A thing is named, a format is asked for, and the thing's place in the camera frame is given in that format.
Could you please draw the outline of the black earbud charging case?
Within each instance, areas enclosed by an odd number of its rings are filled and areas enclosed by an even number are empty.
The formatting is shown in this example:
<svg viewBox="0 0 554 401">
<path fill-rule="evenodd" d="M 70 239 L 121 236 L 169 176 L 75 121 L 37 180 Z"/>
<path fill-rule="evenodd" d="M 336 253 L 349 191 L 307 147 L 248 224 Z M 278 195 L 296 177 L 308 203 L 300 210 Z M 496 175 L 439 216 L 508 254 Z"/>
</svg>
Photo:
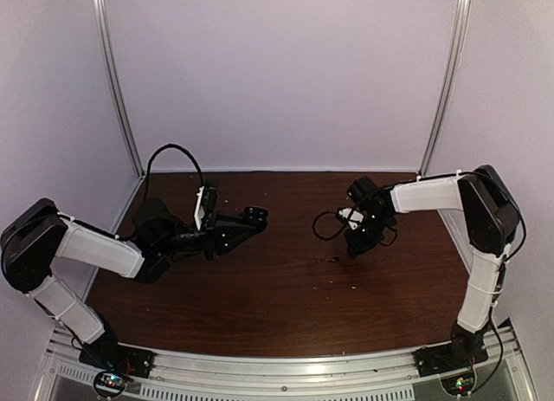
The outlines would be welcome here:
<svg viewBox="0 0 554 401">
<path fill-rule="evenodd" d="M 264 230 L 267 227 L 268 215 L 269 212 L 266 209 L 247 206 L 243 210 L 242 220 L 256 229 Z"/>
</svg>

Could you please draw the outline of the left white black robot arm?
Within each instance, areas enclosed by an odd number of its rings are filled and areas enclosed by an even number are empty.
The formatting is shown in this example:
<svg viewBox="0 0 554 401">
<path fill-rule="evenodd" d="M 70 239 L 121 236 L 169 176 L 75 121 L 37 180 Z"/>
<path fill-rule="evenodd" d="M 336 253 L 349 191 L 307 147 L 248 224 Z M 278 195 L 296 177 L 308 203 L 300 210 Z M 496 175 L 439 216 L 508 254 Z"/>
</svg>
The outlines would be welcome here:
<svg viewBox="0 0 554 401">
<path fill-rule="evenodd" d="M 1 234 L 1 270 L 14 289 L 33 299 L 63 324 L 81 345 L 82 359 L 115 371 L 125 353 L 115 332 L 51 268 L 56 258 L 83 262 L 127 279 L 151 284 L 176 255 L 203 254 L 209 261 L 260 234 L 268 212 L 247 207 L 225 215 L 198 205 L 193 223 L 173 215 L 158 197 L 143 202 L 129 237 L 105 232 L 38 200 Z"/>
</svg>

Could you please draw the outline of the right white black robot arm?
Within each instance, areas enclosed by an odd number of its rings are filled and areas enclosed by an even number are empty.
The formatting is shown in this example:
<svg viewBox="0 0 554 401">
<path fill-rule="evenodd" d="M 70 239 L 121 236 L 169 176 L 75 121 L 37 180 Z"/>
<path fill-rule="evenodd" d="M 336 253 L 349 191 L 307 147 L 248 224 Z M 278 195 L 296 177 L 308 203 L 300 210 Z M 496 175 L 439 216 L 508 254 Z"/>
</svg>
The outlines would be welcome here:
<svg viewBox="0 0 554 401">
<path fill-rule="evenodd" d="M 384 232 L 395 228 L 399 214 L 427 210 L 462 213 L 472 266 L 443 358 L 455 368 L 474 360 L 502 292 L 516 230 L 523 224 L 519 207 L 496 170 L 482 165 L 473 171 L 418 177 L 382 187 L 362 177 L 351 184 L 347 195 L 353 205 L 336 215 L 345 225 L 351 257 L 382 244 Z"/>
</svg>

